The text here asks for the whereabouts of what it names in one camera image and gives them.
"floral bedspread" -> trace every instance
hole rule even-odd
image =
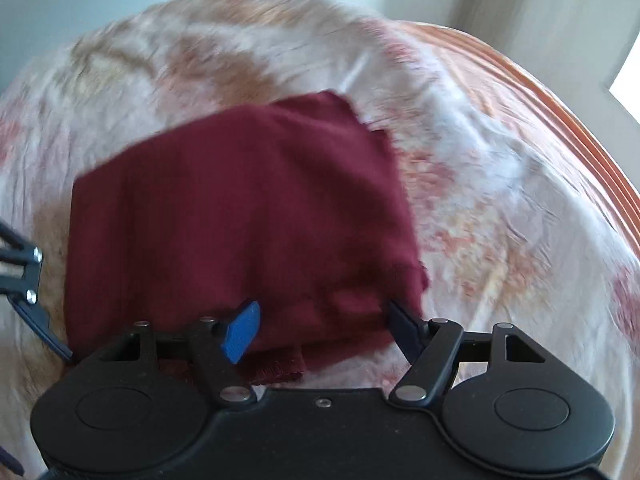
[[[638,258],[548,158],[472,105],[430,47],[350,0],[174,0],[12,83],[0,98],[0,217],[44,250],[40,301],[56,332],[78,174],[198,116],[327,88],[393,135],[432,281],[424,317],[474,331],[510,321],[533,336],[607,397],[617,429],[602,467],[635,478]],[[587,171],[577,159],[575,171]],[[6,303],[0,362],[0,444],[34,478],[44,464],[28,415],[61,366]],[[391,346],[298,384],[389,390],[405,370]]]

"metal screw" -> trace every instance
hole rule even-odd
[[[38,301],[38,295],[36,294],[35,290],[27,290],[27,303],[31,304],[31,305],[35,305],[36,301]]]
[[[316,406],[318,408],[330,408],[333,403],[331,399],[327,399],[325,397],[320,397],[320,399],[316,399]]]
[[[426,399],[427,397],[427,391],[420,386],[415,386],[414,384],[400,386],[395,393],[396,397],[403,402],[418,402],[419,400]]]
[[[245,402],[251,399],[251,391],[244,386],[227,386],[220,391],[220,398],[226,402]]]

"circular pad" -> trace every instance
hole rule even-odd
[[[509,365],[463,381],[445,396],[442,421],[449,436],[487,464],[519,474],[597,462],[613,433],[602,396],[572,372]]]
[[[47,391],[31,414],[33,437],[49,463],[88,474],[145,470],[185,449],[207,420],[206,402],[187,383],[147,372],[126,380],[83,377],[81,368]]]
[[[552,430],[569,416],[569,405],[562,397],[538,388],[506,392],[495,401],[494,407],[504,422],[520,430]]]
[[[139,424],[151,408],[152,401],[147,394],[133,388],[111,387],[84,396],[76,413],[91,428],[114,431]]]

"maroon cloth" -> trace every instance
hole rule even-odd
[[[241,105],[141,142],[74,186],[69,345],[260,303],[243,359],[290,378],[390,341],[381,302],[427,286],[394,153],[330,92]]]

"window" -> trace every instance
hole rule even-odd
[[[640,35],[609,90],[640,123]]]

